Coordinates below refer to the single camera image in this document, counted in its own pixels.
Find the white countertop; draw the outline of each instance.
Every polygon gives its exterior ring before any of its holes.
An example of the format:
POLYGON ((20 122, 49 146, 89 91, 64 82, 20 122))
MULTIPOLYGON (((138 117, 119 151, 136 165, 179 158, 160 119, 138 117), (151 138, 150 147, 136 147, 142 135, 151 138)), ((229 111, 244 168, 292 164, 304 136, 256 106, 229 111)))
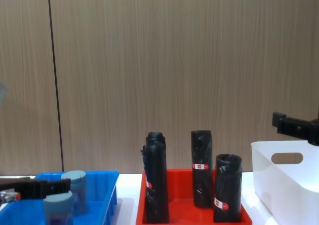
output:
MULTIPOLYGON (((112 225, 135 225, 139 206, 141 174, 121 174, 116 184, 118 205, 112 225)), ((253 173, 243 173, 241 202, 254 225, 279 225, 254 190, 253 173)))

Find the red tray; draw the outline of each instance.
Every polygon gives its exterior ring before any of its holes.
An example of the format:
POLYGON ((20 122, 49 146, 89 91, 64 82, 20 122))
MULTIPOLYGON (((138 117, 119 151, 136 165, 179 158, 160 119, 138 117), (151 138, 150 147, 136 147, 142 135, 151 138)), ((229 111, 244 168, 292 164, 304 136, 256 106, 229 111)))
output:
MULTIPOLYGON (((213 223, 213 209, 200 209, 193 204, 191 169, 168 169, 167 186, 169 201, 169 224, 176 225, 252 225, 252 221, 241 206, 240 223, 213 223)), ((145 174, 142 176, 139 210, 136 225, 146 225, 145 213, 145 174)))

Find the wooden wall panel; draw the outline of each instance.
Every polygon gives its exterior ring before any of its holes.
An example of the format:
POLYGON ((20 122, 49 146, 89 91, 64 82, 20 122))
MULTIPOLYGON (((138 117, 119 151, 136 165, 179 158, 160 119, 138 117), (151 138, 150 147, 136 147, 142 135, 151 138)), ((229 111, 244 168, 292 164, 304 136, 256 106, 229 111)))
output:
POLYGON ((140 172, 148 131, 190 167, 190 131, 251 170, 272 112, 319 105, 316 0, 51 0, 65 169, 140 172))
POLYGON ((0 0, 0 175, 61 171, 48 0, 0 0))

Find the plastic bag roll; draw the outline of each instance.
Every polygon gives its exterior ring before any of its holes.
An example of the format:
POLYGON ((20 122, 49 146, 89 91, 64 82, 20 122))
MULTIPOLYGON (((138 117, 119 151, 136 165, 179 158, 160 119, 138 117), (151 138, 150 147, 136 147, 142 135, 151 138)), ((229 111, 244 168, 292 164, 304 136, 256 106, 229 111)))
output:
POLYGON ((214 222, 241 221, 242 159, 234 154, 216 157, 214 222))
POLYGON ((147 223, 169 223, 166 144, 163 134, 149 133, 141 152, 147 181, 145 194, 147 223))
POLYGON ((191 132, 194 204, 211 208, 213 199, 212 136, 210 130, 191 132))

